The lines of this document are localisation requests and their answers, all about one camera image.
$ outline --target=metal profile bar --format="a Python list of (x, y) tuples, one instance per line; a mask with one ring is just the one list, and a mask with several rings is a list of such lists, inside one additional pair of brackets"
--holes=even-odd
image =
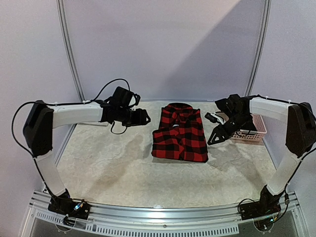
[(263, 45), (266, 38), (270, 8), (271, 8), (271, 0), (266, 0), (265, 8), (264, 8), (263, 16), (262, 16), (261, 29), (260, 29), (257, 49), (256, 49), (255, 61), (252, 65), (250, 80), (244, 94), (245, 96), (248, 96), (251, 94), (253, 84), (255, 82), (256, 74), (258, 71), (259, 63), (260, 63), (260, 58), (262, 55)]
[(66, 49), (66, 54), (68, 57), (68, 62), (70, 66), (70, 70), (73, 76), (73, 80), (75, 83), (75, 87), (77, 90), (78, 97), (81, 101), (85, 100), (84, 94), (83, 94), (83, 89), (82, 85), (79, 79), (77, 67), (75, 64), (75, 59), (70, 43), (70, 38), (69, 38), (69, 32), (68, 32), (68, 27), (67, 27), (67, 21), (66, 21), (66, 13), (65, 13), (65, 7), (64, 7), (64, 1), (63, 0), (57, 0), (57, 9), (58, 9), (58, 15), (59, 15), (59, 21), (60, 21), (60, 26), (61, 26), (61, 32), (63, 35), (64, 39), (64, 44), (65, 44), (65, 49)]
[[(292, 210), (299, 206), (294, 192), (289, 193), (290, 206)], [(45, 193), (35, 191), (30, 205), (35, 208), (47, 210), (50, 196)], [(126, 226), (130, 228), (153, 227), (159, 223), (168, 223), (173, 228), (202, 228), (208, 225), (225, 225), (232, 222), (241, 222), (241, 217), (237, 212), (237, 204), (196, 207), (196, 208), (139, 208), (112, 206), (98, 203), (92, 205), (89, 215), (89, 222), (96, 221), (107, 225)], [(282, 209), (285, 203), (280, 202)]]

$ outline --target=red plaid shirt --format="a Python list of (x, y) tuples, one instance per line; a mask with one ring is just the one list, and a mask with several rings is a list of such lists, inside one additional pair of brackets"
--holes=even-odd
[(200, 110), (172, 103), (162, 108), (159, 129), (153, 132), (152, 155), (158, 158), (207, 162), (207, 145)]

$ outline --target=black cable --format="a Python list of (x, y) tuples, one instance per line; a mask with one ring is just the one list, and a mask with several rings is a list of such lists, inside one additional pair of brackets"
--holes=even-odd
[(285, 211), (282, 213), (282, 215), (280, 217), (278, 217), (275, 221), (273, 221), (272, 224), (278, 222), (286, 214), (287, 209), (288, 209), (288, 205), (289, 204), (286, 205)]
[(247, 200), (250, 200), (252, 202), (255, 202), (254, 200), (250, 199), (250, 198), (245, 198), (243, 200), (240, 201), (240, 203), (238, 204), (238, 207), (237, 207), (237, 211), (239, 214), (241, 214), (241, 211), (240, 211), (240, 205), (244, 202), (244, 201), (247, 201)]
[(236, 135), (237, 135), (238, 137), (241, 137), (241, 138), (246, 137), (246, 136), (248, 136), (248, 135), (250, 134), (250, 130), (248, 131), (248, 133), (247, 133), (246, 135), (243, 135), (243, 136), (239, 135), (238, 132), (240, 132), (240, 130), (239, 130), (239, 131), (236, 131)]
[(278, 101), (278, 102), (283, 102), (283, 103), (288, 103), (288, 104), (292, 104), (292, 105), (300, 105), (303, 106), (304, 108), (306, 108), (308, 110), (308, 112), (313, 116), (314, 120), (316, 121), (316, 116), (313, 114), (313, 112), (310, 110), (310, 108), (308, 108), (306, 105), (304, 104), (300, 104), (297, 102), (292, 102), (292, 101), (286, 101), (286, 100), (280, 100), (280, 99), (273, 99), (273, 98), (268, 98), (268, 97), (263, 97), (261, 95), (256, 95), (256, 97), (260, 97), (262, 99), (266, 99), (266, 100), (272, 100), (272, 101)]
[(93, 100), (96, 100), (96, 99), (101, 95), (101, 93), (102, 93), (102, 91), (105, 89), (105, 87), (107, 87), (109, 84), (111, 84), (112, 82), (117, 81), (117, 80), (122, 80), (122, 81), (126, 82), (127, 87), (128, 87), (128, 90), (130, 91), (130, 87), (129, 87), (128, 81), (125, 80), (125, 79), (123, 79), (123, 78), (117, 78), (117, 79), (114, 79), (114, 80), (112, 80), (112, 81), (106, 83), (106, 84), (104, 85), (104, 87), (102, 87), (102, 89), (100, 90), (100, 92), (97, 94), (97, 96), (96, 96)]
[[(103, 88), (102, 88), (102, 89), (100, 90), (100, 92), (98, 93), (98, 95), (97, 95), (93, 100), (90, 100), (90, 101), (87, 101), (87, 102), (56, 103), (56, 104), (49, 104), (49, 103), (37, 102), (37, 101), (29, 101), (29, 102), (26, 102), (26, 103), (22, 104), (21, 106), (19, 106), (19, 108), (18, 108), (18, 109), (16, 110), (16, 112), (14, 113), (13, 118), (12, 118), (12, 122), (11, 122), (11, 133), (12, 133), (12, 137), (13, 137), (14, 141), (15, 141), (22, 149), (24, 149), (27, 153), (29, 153), (29, 154), (31, 155), (31, 157), (33, 157), (33, 160), (34, 160), (34, 163), (35, 163), (35, 167), (36, 167), (36, 169), (37, 169), (37, 171), (38, 171), (38, 173), (39, 173), (39, 175), (40, 175), (42, 181), (44, 182), (44, 185), (45, 185), (45, 187), (46, 187), (48, 193), (50, 194), (50, 196), (52, 197), (52, 199), (54, 200), (55, 203), (57, 203), (57, 202), (56, 202), (56, 198), (64, 199), (64, 200), (69, 200), (69, 198), (58, 197), (58, 196), (56, 196), (56, 195), (50, 190), (50, 188), (49, 188), (48, 185), (46, 184), (46, 182), (45, 182), (45, 180), (44, 180), (44, 177), (43, 177), (43, 175), (42, 175), (42, 173), (41, 173), (41, 171), (40, 171), (40, 169), (39, 169), (39, 166), (38, 166), (38, 164), (37, 164), (37, 162), (36, 162), (36, 158), (37, 158), (37, 157), (34, 156), (34, 154), (32, 153), (32, 151), (30, 151), (29, 149), (27, 149), (25, 146), (23, 146), (23, 145), (17, 140), (17, 138), (16, 138), (16, 136), (15, 136), (15, 134), (14, 134), (14, 122), (15, 122), (15, 118), (16, 118), (17, 114), (19, 113), (19, 111), (20, 111), (24, 106), (29, 105), (29, 104), (41, 104), (41, 105), (46, 105), (46, 106), (64, 106), (64, 105), (83, 105), (83, 104), (90, 104), (90, 103), (92, 103), (93, 101), (95, 101), (95, 100), (100, 96), (100, 94), (102, 93), (102, 91), (104, 90), (104, 88), (105, 88), (106, 86), (108, 86), (109, 84), (111, 84), (112, 82), (117, 81), (117, 80), (123, 80), (123, 81), (125, 81), (126, 84), (127, 84), (127, 86), (128, 86), (128, 90), (130, 91), (130, 86), (129, 86), (129, 83), (128, 83), (127, 80), (125, 80), (125, 79), (114, 79), (114, 80), (108, 82), (106, 85), (104, 85)], [(113, 133), (113, 132), (112, 132), (112, 133), (113, 133), (113, 134), (123, 134), (123, 133), (126, 132), (126, 130), (127, 130), (127, 127), (125, 128), (125, 131), (122, 132), (122, 133)]]
[(121, 133), (115, 133), (115, 132), (113, 132), (114, 125), (115, 125), (115, 121), (113, 121), (113, 124), (112, 124), (112, 127), (111, 127), (111, 133), (113, 133), (113, 134), (115, 134), (115, 135), (121, 135), (121, 134), (125, 133), (126, 130), (127, 130), (127, 127), (126, 127), (123, 132), (121, 132)]

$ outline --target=robotic arm base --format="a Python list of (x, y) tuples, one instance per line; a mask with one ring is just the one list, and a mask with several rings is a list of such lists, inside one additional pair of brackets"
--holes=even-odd
[(61, 215), (87, 220), (90, 214), (91, 205), (84, 200), (74, 201), (66, 191), (58, 196), (52, 197), (48, 210)]
[(239, 206), (242, 220), (248, 220), (261, 216), (271, 215), (281, 210), (279, 203), (282, 194), (273, 196), (264, 186), (260, 193), (260, 200), (256, 202), (249, 202)]

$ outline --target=aluminum frame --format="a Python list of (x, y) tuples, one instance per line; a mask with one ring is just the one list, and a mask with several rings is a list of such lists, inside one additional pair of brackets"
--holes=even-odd
[[(293, 215), (298, 235), (307, 237), (307, 227), (295, 193), (290, 192), (289, 198), (288, 212), (291, 212)], [(283, 198), (281, 200), (280, 204), (284, 210), (285, 203)], [(47, 210), (49, 202), (50, 196), (48, 194), (38, 191), (34, 192), (28, 207), (27, 221), (22, 231), (22, 237), (30, 236), (35, 218), (51, 223), (56, 222), (58, 225), (61, 225), (60, 219), (63, 216), (49, 212)], [(241, 220), (237, 212), (237, 203), (197, 208), (139, 208), (97, 203), (90, 204), (92, 208), (88, 220), (77, 220), (77, 222), (86, 226), (82, 231), (95, 234), (102, 234), (103, 230), (113, 230), (143, 233), (144, 236), (149, 236), (148, 233), (155, 233), (157, 237), (160, 236), (158, 234), (168, 237), (167, 233), (174, 233), (175, 236), (181, 237), (184, 236), (184, 233), (197, 232), (208, 236), (205, 233), (209, 230), (223, 230), (253, 221)], [(107, 236), (119, 236), (119, 233), (114, 234), (113, 232), (105, 234)], [(223, 233), (221, 235), (209, 236), (228, 235), (229, 233)]]

